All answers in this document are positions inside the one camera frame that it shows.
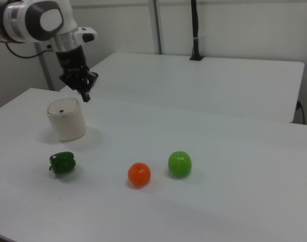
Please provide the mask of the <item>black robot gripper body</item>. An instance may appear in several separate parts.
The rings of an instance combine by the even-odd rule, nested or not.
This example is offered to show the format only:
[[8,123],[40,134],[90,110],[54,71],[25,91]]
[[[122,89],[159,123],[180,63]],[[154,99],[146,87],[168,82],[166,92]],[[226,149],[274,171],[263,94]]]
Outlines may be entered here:
[[71,90],[78,92],[78,81],[86,79],[90,81],[90,91],[97,81],[98,73],[92,72],[86,64],[86,58],[82,46],[66,52],[56,52],[56,56],[63,68],[60,80],[63,81]]

